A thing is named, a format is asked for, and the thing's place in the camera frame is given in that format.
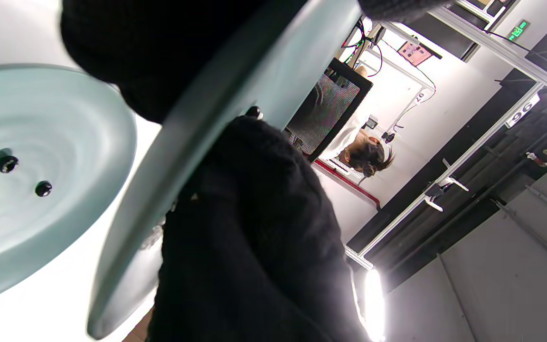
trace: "cable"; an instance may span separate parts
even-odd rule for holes
[[[509,41],[509,42],[512,43],[513,45],[518,46],[519,48],[522,48],[523,50],[525,50],[525,51],[527,51],[527,52],[530,52],[530,53],[534,54],[535,56],[538,56],[539,58],[541,58],[542,60],[544,60],[544,61],[547,62],[547,58],[546,58],[546,57],[542,56],[541,54],[538,54],[538,52],[535,52],[535,51],[533,51],[533,50],[529,50],[529,48],[526,48],[526,47],[524,47],[524,46],[522,46],[522,45],[516,43],[515,41],[510,40],[508,37],[504,37],[503,35],[499,35],[499,34],[497,34],[497,33],[495,33],[495,32],[491,32],[491,31],[489,31],[489,30],[483,30],[483,29],[481,29],[481,30],[482,30],[484,33],[488,33],[488,34],[490,34],[490,35],[494,35],[494,36],[499,37],[499,38],[501,38],[501,39],[505,39],[506,41]]]
[[[379,70],[377,70],[373,75],[368,75],[367,77],[377,76],[377,74],[381,71],[381,68],[384,67],[384,53],[381,51],[379,45],[375,44],[375,46],[379,49]]]
[[[404,115],[406,115],[406,113],[408,113],[410,110],[412,110],[413,108],[417,107],[418,105],[420,104],[425,104],[426,102],[428,102],[429,100],[432,99],[432,97],[434,97],[434,95],[436,95],[436,84],[434,83],[434,81],[428,77],[428,75],[425,74],[425,72],[423,72],[423,70],[419,69],[419,67],[413,65],[413,63],[411,63],[411,61],[407,60],[406,57],[404,57],[398,50],[396,50],[392,45],[389,45],[388,42],[384,41],[383,39],[381,39],[382,42],[384,42],[387,46],[389,46],[392,50],[394,50],[395,52],[397,52],[397,54],[399,54],[405,61],[408,61],[408,63],[410,63],[412,65],[412,67],[414,67],[415,69],[419,70],[419,72],[421,72],[421,74],[423,74],[423,76],[425,76],[425,78],[427,78],[428,81],[430,81],[430,83],[432,84],[432,86],[434,87],[434,92],[432,93],[432,95],[430,95],[430,97],[428,97],[427,99],[423,100],[422,102],[417,102],[417,104],[415,104],[414,106],[408,108],[408,110],[406,110],[404,113],[402,113],[400,115],[400,117],[398,117],[396,119],[396,123],[394,124],[392,130],[394,130],[394,132],[398,132],[396,130],[397,127],[399,128],[404,128],[403,126],[399,126],[397,125],[398,122],[400,121],[400,119],[402,119],[402,117],[404,117]]]
[[[428,81],[430,81],[430,83],[432,84],[432,86],[434,87],[434,92],[432,93],[432,95],[430,97],[428,97],[427,99],[425,99],[423,102],[421,102],[422,104],[425,104],[426,102],[428,102],[430,99],[432,99],[432,97],[434,97],[434,95],[436,95],[436,84],[434,83],[434,81],[428,77],[428,75],[425,74],[425,72],[423,72],[421,69],[419,69],[419,67],[413,65],[413,63],[411,63],[410,60],[407,60],[406,57],[404,57],[398,50],[396,50],[392,45],[389,45],[388,42],[384,41],[383,39],[381,39],[382,42],[384,42],[387,46],[389,46],[392,50],[394,50],[398,55],[400,55],[405,61],[408,61],[408,63],[411,64],[412,67],[414,67],[415,69],[419,70],[419,72],[421,72],[421,74],[423,76],[425,76],[425,78],[427,78]]]

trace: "black chair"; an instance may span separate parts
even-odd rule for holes
[[[354,69],[333,59],[286,126],[291,143],[314,162],[339,134],[372,86],[371,81]]]

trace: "round glass plate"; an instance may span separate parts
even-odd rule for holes
[[[83,234],[134,160],[134,115],[112,87],[52,66],[0,66],[0,293]]]

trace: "fluorescent light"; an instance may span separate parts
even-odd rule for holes
[[[384,306],[384,292],[381,288],[381,278],[376,270],[367,272],[365,284],[365,328],[373,342],[386,340],[386,308]]]

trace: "red pipe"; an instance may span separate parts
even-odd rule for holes
[[[373,195],[371,195],[368,191],[366,191],[365,189],[359,187],[357,184],[355,184],[354,182],[348,180],[347,178],[343,177],[343,175],[341,173],[338,173],[338,171],[336,169],[333,169],[332,167],[326,165],[321,160],[315,160],[315,163],[318,166],[320,166],[322,169],[325,169],[329,173],[332,173],[334,176],[339,178],[341,181],[345,182],[345,184],[351,186],[352,188],[354,188],[358,192],[362,193],[362,195],[365,195],[366,197],[368,197],[371,201],[373,201],[375,203],[375,205],[377,206],[377,210],[381,210],[381,203],[379,202],[379,200],[376,197],[374,197]]]

